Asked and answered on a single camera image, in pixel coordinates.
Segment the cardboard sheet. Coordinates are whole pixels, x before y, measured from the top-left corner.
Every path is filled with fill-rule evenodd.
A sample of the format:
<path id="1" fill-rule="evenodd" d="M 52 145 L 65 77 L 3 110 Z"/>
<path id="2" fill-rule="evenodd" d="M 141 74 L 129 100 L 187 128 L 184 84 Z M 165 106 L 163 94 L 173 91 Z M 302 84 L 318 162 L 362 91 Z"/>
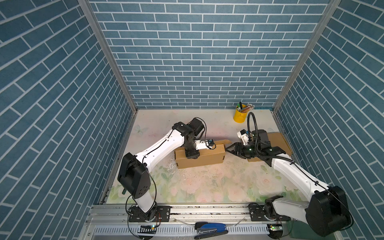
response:
<path id="1" fill-rule="evenodd" d="M 178 169 L 201 167 L 207 165 L 221 164 L 226 156 L 225 147 L 232 144 L 230 140 L 220 140 L 215 142 L 214 150 L 199 150 L 200 156 L 197 159 L 187 159 L 185 148 L 180 147 L 175 150 L 175 161 Z"/>

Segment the cardboard box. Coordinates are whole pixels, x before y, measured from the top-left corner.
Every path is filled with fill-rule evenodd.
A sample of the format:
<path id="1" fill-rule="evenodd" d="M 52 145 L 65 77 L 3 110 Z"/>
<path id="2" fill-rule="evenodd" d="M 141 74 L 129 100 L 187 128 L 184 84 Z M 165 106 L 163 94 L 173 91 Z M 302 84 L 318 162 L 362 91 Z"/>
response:
<path id="1" fill-rule="evenodd" d="M 251 161 L 265 161 L 268 164 L 272 157 L 286 154 L 292 156 L 292 150 L 281 133 L 267 133 L 264 130 L 252 131 L 245 134 L 245 145 L 242 146 L 242 156 Z"/>

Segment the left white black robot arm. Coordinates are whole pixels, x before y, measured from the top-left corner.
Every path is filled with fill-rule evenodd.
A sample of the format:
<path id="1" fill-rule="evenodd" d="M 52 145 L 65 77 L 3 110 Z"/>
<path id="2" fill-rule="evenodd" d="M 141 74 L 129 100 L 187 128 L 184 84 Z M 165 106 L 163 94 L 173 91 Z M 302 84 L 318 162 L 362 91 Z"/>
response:
<path id="1" fill-rule="evenodd" d="M 187 159 L 197 159 L 200 150 L 214 149 L 216 144 L 213 140 L 203 139 L 206 131 L 206 124 L 200 118 L 193 118 L 187 124 L 178 122 L 146 150 L 123 156 L 117 180 L 123 186 L 123 192 L 131 194 L 142 213 L 151 214 L 157 207 L 156 198 L 149 193 L 154 181 L 151 176 L 153 168 L 179 147 L 184 147 Z"/>

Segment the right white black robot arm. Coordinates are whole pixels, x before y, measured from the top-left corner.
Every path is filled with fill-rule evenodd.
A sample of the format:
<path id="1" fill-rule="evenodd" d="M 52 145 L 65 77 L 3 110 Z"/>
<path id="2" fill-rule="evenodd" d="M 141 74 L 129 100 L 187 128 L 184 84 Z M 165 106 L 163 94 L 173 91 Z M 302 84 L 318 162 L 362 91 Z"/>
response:
<path id="1" fill-rule="evenodd" d="M 241 159 L 260 159 L 285 176 L 306 198 L 305 202 L 292 201 L 281 195 L 266 199 L 263 211 L 267 219 L 295 219 L 307 224 L 321 237 L 352 227 L 354 218 L 344 190 L 318 180 L 297 165 L 286 151 L 271 144 L 266 131 L 241 130 L 238 137 L 240 142 L 226 147 L 226 152 Z"/>

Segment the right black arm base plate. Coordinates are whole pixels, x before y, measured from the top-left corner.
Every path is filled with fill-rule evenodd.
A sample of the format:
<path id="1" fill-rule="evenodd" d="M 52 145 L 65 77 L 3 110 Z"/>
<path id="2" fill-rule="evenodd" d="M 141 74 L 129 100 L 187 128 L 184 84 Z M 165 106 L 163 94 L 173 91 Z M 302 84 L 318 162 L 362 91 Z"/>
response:
<path id="1" fill-rule="evenodd" d="M 248 205 L 250 217 L 252 222 L 285 222 L 290 221 L 291 218 L 287 216 L 278 215 L 276 211 L 270 205 L 259 205 L 257 203 L 251 203 Z"/>

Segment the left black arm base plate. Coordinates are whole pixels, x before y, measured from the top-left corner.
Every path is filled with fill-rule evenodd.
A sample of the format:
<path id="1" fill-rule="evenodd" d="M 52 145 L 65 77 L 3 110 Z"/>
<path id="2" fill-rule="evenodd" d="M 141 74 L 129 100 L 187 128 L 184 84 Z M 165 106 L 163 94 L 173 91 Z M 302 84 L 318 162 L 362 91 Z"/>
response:
<path id="1" fill-rule="evenodd" d="M 155 205 L 147 213 L 143 212 L 139 207 L 133 205 L 128 209 L 130 222 L 169 222 L 171 207 Z"/>

